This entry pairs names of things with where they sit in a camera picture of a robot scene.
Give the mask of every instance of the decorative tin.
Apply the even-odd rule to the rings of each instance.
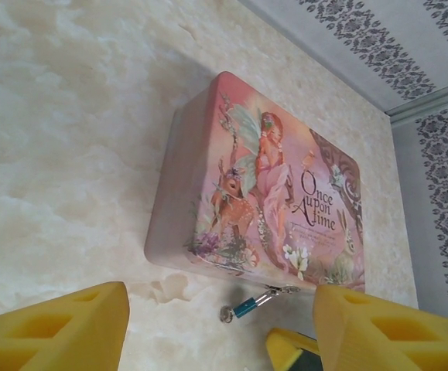
[[[364,290],[357,163],[231,73],[176,116],[145,245],[155,263]]]

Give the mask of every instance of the marble surface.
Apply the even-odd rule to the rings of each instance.
[[[312,333],[311,297],[223,325],[260,289],[144,258],[173,112],[222,70],[357,160],[367,292],[417,305],[388,118],[237,0],[0,0],[0,313],[124,281],[120,370],[267,370],[271,327]]]

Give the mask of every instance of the patterned wallpaper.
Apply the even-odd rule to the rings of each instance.
[[[448,110],[394,140],[420,308],[448,316]]]
[[[388,111],[448,87],[448,0],[241,0]]]

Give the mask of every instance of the molding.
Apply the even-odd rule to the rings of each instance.
[[[391,118],[392,128],[398,128],[421,116],[448,108],[448,87],[413,100],[385,113]]]

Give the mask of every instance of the pink tin box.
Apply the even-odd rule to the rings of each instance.
[[[364,290],[357,163],[229,72],[176,112],[149,261],[272,286]]]

